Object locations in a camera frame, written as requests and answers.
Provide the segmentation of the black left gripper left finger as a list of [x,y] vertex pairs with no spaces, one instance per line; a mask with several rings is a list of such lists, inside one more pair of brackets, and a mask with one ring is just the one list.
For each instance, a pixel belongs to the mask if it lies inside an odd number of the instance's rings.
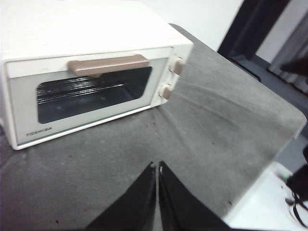
[[156,169],[153,162],[131,186],[94,219],[91,231],[151,231],[156,206]]

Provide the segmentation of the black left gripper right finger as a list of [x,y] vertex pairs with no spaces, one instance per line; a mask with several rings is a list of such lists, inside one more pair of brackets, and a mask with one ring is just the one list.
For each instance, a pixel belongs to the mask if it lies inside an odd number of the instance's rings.
[[227,231],[229,226],[159,162],[159,206],[164,231]]

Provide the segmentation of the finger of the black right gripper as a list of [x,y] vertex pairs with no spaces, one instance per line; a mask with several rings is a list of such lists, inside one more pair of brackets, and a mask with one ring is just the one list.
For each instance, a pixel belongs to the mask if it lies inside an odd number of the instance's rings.
[[304,56],[297,60],[292,60],[281,66],[281,70],[284,72],[297,74],[300,76],[308,76],[308,57]]

